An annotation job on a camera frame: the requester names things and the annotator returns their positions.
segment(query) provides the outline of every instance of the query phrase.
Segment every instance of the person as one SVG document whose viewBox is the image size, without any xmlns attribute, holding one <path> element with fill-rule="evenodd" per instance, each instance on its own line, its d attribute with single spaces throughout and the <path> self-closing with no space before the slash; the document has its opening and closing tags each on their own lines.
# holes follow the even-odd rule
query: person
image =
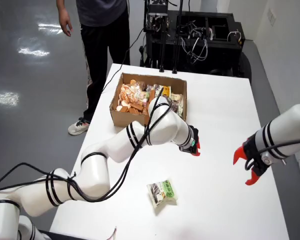
<svg viewBox="0 0 300 240">
<path fill-rule="evenodd" d="M 71 37 L 73 27 L 65 0 L 56 0 L 62 31 Z M 107 77 L 108 47 L 116 64 L 130 65 L 130 30 L 127 0 L 76 0 L 87 69 L 87 109 L 68 128 L 70 135 L 88 130 Z"/>
</svg>

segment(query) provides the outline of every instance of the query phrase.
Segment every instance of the wall outlet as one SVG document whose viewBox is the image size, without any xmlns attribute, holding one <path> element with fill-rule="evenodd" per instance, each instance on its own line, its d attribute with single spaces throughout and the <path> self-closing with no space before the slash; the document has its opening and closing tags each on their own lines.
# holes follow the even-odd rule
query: wall outlet
<svg viewBox="0 0 300 240">
<path fill-rule="evenodd" d="M 276 16 L 274 15 L 274 13 L 272 12 L 272 10 L 270 8 L 268 9 L 267 16 L 268 16 L 271 26 L 273 26 L 276 21 Z"/>
</svg>

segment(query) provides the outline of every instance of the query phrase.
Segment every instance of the sneaker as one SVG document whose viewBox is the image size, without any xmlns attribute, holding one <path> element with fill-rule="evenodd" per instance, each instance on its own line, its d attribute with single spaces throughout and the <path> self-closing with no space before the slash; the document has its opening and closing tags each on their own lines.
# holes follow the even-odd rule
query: sneaker
<svg viewBox="0 0 300 240">
<path fill-rule="evenodd" d="M 76 136 L 76 135 L 82 134 L 85 131 L 87 131 L 89 126 L 90 126 L 90 121 L 85 120 L 83 117 L 80 117 L 79 121 L 72 124 L 68 128 L 68 133 L 72 136 Z"/>
</svg>

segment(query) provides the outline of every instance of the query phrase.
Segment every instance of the black pants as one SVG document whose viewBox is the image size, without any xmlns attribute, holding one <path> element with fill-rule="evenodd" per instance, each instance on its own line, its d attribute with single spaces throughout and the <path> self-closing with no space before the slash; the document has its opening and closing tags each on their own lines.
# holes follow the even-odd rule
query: black pants
<svg viewBox="0 0 300 240">
<path fill-rule="evenodd" d="M 126 53 L 130 45 L 128 8 L 107 26 L 94 27 L 81 24 L 81 37 L 88 72 L 86 90 L 88 108 L 83 112 L 83 118 L 91 121 L 106 83 L 108 47 L 115 64 L 122 64 L 124 61 L 123 64 L 130 65 L 130 52 Z"/>
</svg>

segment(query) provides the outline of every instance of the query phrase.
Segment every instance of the cardboard box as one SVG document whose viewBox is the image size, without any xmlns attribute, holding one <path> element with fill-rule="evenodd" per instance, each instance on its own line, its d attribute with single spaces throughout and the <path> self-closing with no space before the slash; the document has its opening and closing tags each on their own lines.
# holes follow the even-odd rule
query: cardboard box
<svg viewBox="0 0 300 240">
<path fill-rule="evenodd" d="M 116 111 L 118 106 L 119 94 L 122 84 L 129 84 L 130 80 L 136 80 L 145 82 L 146 85 L 159 84 L 163 86 L 171 86 L 171 92 L 174 94 L 183 95 L 183 112 L 182 119 L 185 121 L 187 118 L 187 82 L 178 78 L 165 77 L 165 76 L 153 76 L 153 75 L 137 75 L 122 73 L 118 85 L 110 104 L 110 113 L 113 120 L 113 124 L 118 127 L 126 127 L 133 121 L 138 121 L 142 125 L 147 125 L 149 122 L 149 116 L 131 114 L 129 112 Z"/>
</svg>

